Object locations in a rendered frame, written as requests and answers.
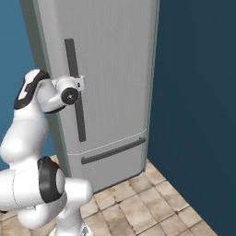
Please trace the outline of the grey fridge casing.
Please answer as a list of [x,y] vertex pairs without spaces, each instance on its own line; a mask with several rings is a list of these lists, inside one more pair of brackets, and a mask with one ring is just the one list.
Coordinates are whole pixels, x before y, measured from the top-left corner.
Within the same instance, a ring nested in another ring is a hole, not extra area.
[[[29,36],[29,44],[32,51],[34,64],[46,70],[51,77],[52,72],[50,68],[50,63],[48,59],[48,55],[46,52],[45,39],[42,35],[42,24],[41,24],[41,16],[38,8],[38,0],[19,0],[20,6],[22,9],[27,33]],[[155,38],[153,42],[153,58],[152,58],[152,73],[150,79],[150,88],[149,88],[149,97],[148,97],[148,114],[147,114],[147,129],[146,129],[146,159],[147,159],[147,148],[148,148],[148,126],[149,126],[149,117],[150,117],[150,103],[151,103],[151,93],[152,93],[152,84],[153,84],[153,74],[154,74],[154,64],[155,64],[155,53],[156,53],[156,38],[158,31],[158,18],[159,18],[159,0],[157,0],[156,7],[156,24],[155,24]],[[75,104],[67,107],[72,107],[75,112]],[[69,153],[66,150],[65,146],[65,137],[64,131],[62,127],[62,122],[60,118],[60,112],[56,114],[51,114],[48,117],[50,123],[51,134],[53,137],[54,149],[57,155],[57,158],[60,161],[60,164],[67,176],[71,176],[70,166],[68,155]]]

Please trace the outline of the grey fridge door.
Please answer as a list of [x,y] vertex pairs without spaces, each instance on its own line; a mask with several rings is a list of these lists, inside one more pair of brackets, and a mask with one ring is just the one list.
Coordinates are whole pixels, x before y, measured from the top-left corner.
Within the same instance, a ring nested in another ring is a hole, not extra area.
[[152,73],[157,0],[38,0],[53,77],[69,73],[65,40],[75,42],[86,140],[72,107],[60,112],[69,154],[144,133]]

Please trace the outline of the grey fridge freezer drawer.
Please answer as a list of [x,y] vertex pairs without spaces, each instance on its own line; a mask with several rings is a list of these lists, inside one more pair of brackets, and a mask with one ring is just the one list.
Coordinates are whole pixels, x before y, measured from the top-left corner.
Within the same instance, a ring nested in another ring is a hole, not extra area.
[[104,145],[103,147],[96,147],[90,151],[84,151],[80,154],[69,154],[68,160],[71,175],[74,178],[89,180],[93,185],[95,193],[137,176],[145,169],[146,142],[106,159],[94,161],[89,164],[82,165],[81,159],[121,147],[136,141],[139,137],[145,137],[147,141],[146,131]]

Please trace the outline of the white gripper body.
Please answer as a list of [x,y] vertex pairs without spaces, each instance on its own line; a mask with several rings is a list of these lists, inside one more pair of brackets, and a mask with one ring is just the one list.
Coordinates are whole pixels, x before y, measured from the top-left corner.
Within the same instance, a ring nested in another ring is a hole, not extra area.
[[79,76],[78,77],[77,85],[78,85],[78,90],[79,91],[83,91],[85,89],[85,78],[84,78],[84,76]]

